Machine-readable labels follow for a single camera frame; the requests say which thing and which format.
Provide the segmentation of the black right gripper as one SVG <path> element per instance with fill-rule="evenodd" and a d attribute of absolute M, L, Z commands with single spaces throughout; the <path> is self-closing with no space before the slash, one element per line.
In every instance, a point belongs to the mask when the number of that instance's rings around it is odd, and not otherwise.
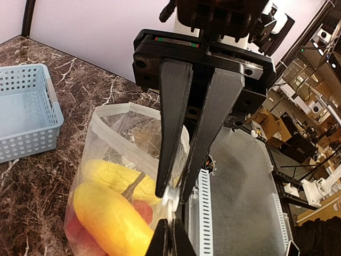
<path fill-rule="evenodd" d="M 161 149 L 155 190 L 159 198 L 173 171 L 187 104 L 188 118 L 197 119 L 194 111 L 202 109 L 181 180 L 180 201 L 187 202 L 225 119 L 226 127 L 240 128 L 259 109 L 276 77 L 275 64 L 269 57 L 235 46 L 204 44 L 197 37 L 158 30 L 141 30 L 133 45 L 137 86 L 144 91 L 160 89 Z"/>

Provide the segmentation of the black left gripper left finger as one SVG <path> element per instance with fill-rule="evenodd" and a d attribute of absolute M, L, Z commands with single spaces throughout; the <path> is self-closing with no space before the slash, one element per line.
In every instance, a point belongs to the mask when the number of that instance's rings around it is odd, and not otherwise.
<path fill-rule="evenodd" d="M 167 256 L 169 253 L 169 224 L 166 219 L 157 223 L 145 256 Z"/>

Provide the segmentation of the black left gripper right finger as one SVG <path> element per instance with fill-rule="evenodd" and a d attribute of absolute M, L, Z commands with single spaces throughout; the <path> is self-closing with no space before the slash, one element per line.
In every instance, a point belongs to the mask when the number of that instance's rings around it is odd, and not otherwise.
<path fill-rule="evenodd" d="M 196 256 L 194 248 L 189 240 L 188 234 L 182 221 L 173 219 L 170 226 L 170 252 L 175 256 Z"/>

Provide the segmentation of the red toy strawberry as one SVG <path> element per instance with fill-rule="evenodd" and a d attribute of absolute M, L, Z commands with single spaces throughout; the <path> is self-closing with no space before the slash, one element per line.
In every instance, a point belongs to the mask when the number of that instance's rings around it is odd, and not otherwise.
<path fill-rule="evenodd" d="M 148 225 L 152 223 L 153 210 L 152 210 L 152 207 L 148 203 L 144 201 L 140 201 L 140 200 L 135 200 L 133 202 L 133 207 Z"/>

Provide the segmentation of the orange toy carrot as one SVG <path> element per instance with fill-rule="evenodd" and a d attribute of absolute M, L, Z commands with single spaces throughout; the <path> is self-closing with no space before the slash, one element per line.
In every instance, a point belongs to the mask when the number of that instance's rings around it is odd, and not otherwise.
<path fill-rule="evenodd" d="M 108 255 L 145 255 L 154 231 L 121 194 L 97 182 L 74 190 L 75 214 Z"/>

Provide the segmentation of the clear dotted zip top bag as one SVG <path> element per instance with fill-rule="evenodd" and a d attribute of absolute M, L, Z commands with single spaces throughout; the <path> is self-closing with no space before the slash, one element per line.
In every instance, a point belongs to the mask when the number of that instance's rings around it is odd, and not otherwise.
<path fill-rule="evenodd" d="M 161 114 L 132 102 L 99 106 L 88 126 L 64 232 L 74 255 L 145 255 L 167 210 L 155 194 Z"/>

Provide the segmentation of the yellow toy corn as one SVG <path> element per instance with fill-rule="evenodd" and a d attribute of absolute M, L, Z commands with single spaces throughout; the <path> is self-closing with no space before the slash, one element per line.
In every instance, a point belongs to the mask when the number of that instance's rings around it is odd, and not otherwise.
<path fill-rule="evenodd" d="M 121 194 L 141 172 L 101 159 L 92 159 L 82 165 L 81 174 L 84 182 L 100 182 Z M 160 198 L 155 196 L 155 186 L 154 179 L 145 175 L 134 189 L 133 199 L 144 201 L 149 205 L 157 204 Z"/>

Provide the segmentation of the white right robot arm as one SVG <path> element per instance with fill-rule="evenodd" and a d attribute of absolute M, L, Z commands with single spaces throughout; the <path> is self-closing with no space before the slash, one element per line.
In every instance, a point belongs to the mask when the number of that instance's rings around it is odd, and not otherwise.
<path fill-rule="evenodd" d="M 222 127 L 240 128 L 265 100 L 275 79 L 271 58 L 223 44 L 250 35 L 266 1 L 170 1 L 159 19 L 173 12 L 199 36 L 144 29 L 134 40 L 133 70 L 142 90 L 158 90 L 161 151 L 155 194 L 162 197 L 171 177 L 183 125 L 194 120 L 190 150 L 179 183 L 188 201 L 199 171 Z"/>

